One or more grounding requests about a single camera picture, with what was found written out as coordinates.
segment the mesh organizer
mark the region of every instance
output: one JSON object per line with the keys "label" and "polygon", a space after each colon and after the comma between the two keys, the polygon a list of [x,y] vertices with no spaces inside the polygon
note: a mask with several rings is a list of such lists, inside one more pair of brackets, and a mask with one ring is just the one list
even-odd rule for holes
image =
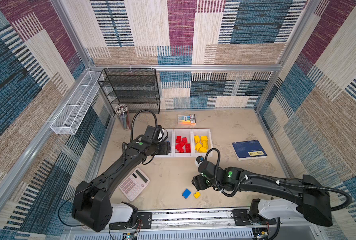
{"label": "mesh organizer", "polygon": [[88,72],[64,105],[51,129],[56,134],[74,135],[98,92],[100,72]]}
{"label": "mesh organizer", "polygon": [[148,109],[159,113],[161,98],[152,68],[106,68],[98,80],[107,99],[114,108],[119,103],[127,105],[130,113]]}

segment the white plastic bin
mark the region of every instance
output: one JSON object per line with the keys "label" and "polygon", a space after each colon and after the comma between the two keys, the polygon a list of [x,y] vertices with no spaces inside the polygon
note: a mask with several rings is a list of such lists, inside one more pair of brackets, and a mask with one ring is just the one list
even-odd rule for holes
{"label": "white plastic bin", "polygon": [[191,136],[193,134],[193,131],[191,129],[174,129],[175,136],[174,136],[174,157],[192,157],[193,156],[193,148],[191,148],[191,152],[179,152],[178,150],[175,149],[175,146],[177,143],[176,137],[181,136],[182,138],[186,137],[187,138],[187,143],[189,143],[191,146],[193,146],[191,143]]}
{"label": "white plastic bin", "polygon": [[171,146],[171,151],[169,152],[168,155],[155,155],[155,157],[173,157],[174,156],[174,149],[175,149],[175,132],[174,129],[166,129],[166,131],[168,132],[169,136],[167,137],[166,141],[170,142],[170,146]]}
{"label": "white plastic bin", "polygon": [[[195,143],[195,141],[194,141],[194,136],[195,135],[198,135],[200,138],[202,137],[202,136],[206,136],[207,138],[208,138],[208,142],[207,142],[207,144],[209,145],[209,148],[208,148],[208,150],[210,149],[210,148],[213,148],[213,141],[211,140],[211,132],[210,132],[210,129],[209,128],[193,128],[192,129],[192,135],[191,135],[191,142],[192,142],[192,144],[191,144],[191,149],[192,149],[192,152],[193,152],[193,156],[194,157],[197,157],[197,156],[206,156],[206,153],[205,152],[199,152],[199,151],[196,151],[195,150],[195,145],[196,145],[196,143]],[[210,153],[209,153],[209,157],[212,157],[213,156],[213,152],[214,151],[211,151]]]}

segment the robotic arm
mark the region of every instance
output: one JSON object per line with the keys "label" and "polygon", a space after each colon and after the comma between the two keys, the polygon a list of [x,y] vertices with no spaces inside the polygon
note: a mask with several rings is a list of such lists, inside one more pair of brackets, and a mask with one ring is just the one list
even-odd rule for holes
{"label": "robotic arm", "polygon": [[[168,155],[170,143],[163,138],[162,127],[157,124],[156,116],[151,112],[155,119],[155,127],[148,126],[145,134],[139,135],[134,140],[132,132],[134,121],[131,125],[130,143],[122,144],[122,156],[113,163],[104,173],[92,180],[90,183],[81,182],[75,191],[75,198],[72,209],[72,217],[96,232],[101,231],[108,223],[127,222],[132,227],[136,223],[137,208],[128,203],[122,203],[127,208],[127,217],[119,221],[113,221],[113,207],[110,203],[110,197],[121,181],[139,164],[143,163],[147,156]],[[216,165],[207,161],[209,152],[217,151],[218,160]],[[251,203],[248,219],[253,223],[264,223],[274,217],[288,216],[296,214],[321,226],[331,226],[331,211],[343,209],[351,203],[351,197],[348,193],[334,188],[323,187],[318,181],[309,175],[304,175],[303,179],[282,179],[259,175],[250,171],[237,168],[219,167],[220,153],[218,149],[209,149],[206,157],[199,156],[196,164],[199,166],[198,171],[201,173],[193,178],[192,184],[197,190],[204,190],[213,187],[214,190],[221,191],[227,197],[232,197],[237,191],[261,192],[282,199],[286,202],[292,202],[295,205],[285,207],[283,211],[273,208],[278,202],[265,204],[260,199],[254,199]],[[337,192],[346,197],[346,201],[336,207],[330,208],[330,192]],[[123,212],[117,212],[117,215],[125,215]]]}

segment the yellow connector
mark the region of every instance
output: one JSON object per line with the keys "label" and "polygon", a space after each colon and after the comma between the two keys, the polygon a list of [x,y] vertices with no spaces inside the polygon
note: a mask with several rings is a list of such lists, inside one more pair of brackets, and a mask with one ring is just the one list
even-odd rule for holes
{"label": "yellow connector", "polygon": [[202,144],[197,143],[197,145],[195,145],[195,150],[200,151],[201,147],[203,147]]}
{"label": "yellow connector", "polygon": [[194,194],[194,197],[195,197],[195,198],[199,198],[200,195],[201,195],[200,192],[196,192],[196,193]]}
{"label": "yellow connector", "polygon": [[199,149],[199,152],[207,152],[207,148],[201,147],[201,148]]}
{"label": "yellow connector", "polygon": [[207,141],[203,141],[202,144],[203,144],[204,148],[207,148],[207,149],[209,148],[209,145],[207,144]]}
{"label": "yellow connector", "polygon": [[208,141],[207,136],[202,136],[201,137],[201,142],[203,142],[203,141]]}
{"label": "yellow connector", "polygon": [[199,143],[201,141],[200,137],[198,135],[195,135],[194,136],[194,141],[195,141],[195,143]]}

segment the cup of pencils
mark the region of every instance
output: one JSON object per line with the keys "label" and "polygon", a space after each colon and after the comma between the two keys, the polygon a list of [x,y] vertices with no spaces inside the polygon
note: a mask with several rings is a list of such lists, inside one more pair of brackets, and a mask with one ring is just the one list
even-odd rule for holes
{"label": "cup of pencils", "polygon": [[118,116],[119,121],[121,121],[123,129],[130,130],[130,115],[127,106],[119,104],[114,108],[114,112]]}

